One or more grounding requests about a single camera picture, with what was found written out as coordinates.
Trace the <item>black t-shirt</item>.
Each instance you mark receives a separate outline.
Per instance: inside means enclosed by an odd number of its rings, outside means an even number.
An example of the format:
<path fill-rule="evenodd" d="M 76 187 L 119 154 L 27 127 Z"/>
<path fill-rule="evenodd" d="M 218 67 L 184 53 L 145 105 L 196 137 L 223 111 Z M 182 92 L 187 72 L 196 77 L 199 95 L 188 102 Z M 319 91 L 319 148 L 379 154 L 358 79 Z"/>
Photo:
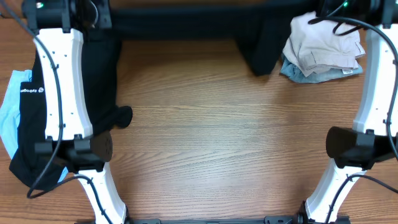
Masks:
<path fill-rule="evenodd" d="M 269 74 L 290 36 L 294 17 L 313 12 L 314 1 L 267 1 L 243 6 L 116 9 L 113 31 L 122 39 L 233 39 L 257 76 Z"/>

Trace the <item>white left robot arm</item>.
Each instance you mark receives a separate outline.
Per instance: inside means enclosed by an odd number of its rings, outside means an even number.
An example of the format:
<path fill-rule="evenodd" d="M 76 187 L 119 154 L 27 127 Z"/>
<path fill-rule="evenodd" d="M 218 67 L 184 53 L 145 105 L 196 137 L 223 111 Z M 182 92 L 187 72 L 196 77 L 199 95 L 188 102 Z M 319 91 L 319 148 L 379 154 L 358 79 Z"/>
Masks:
<path fill-rule="evenodd" d="M 35 152 L 65 166 L 80 181 L 95 212 L 95 223 L 127 223 L 128 214 L 111 175 L 109 131 L 95 134 L 88 116 L 81 70 L 83 33 L 112 27 L 109 2 L 22 3 L 44 78 L 45 139 Z"/>

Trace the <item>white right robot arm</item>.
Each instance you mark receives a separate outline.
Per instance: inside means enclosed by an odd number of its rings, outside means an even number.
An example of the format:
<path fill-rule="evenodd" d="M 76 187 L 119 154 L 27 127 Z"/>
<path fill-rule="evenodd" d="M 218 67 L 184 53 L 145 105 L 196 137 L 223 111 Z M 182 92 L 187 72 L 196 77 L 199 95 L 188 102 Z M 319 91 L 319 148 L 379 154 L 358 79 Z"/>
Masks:
<path fill-rule="evenodd" d="M 374 164 L 397 157 L 397 1 L 320 1 L 309 23 L 321 21 L 366 30 L 366 74 L 353 127 L 329 129 L 328 167 L 292 223 L 349 223 L 338 210 L 353 185 L 369 179 Z"/>

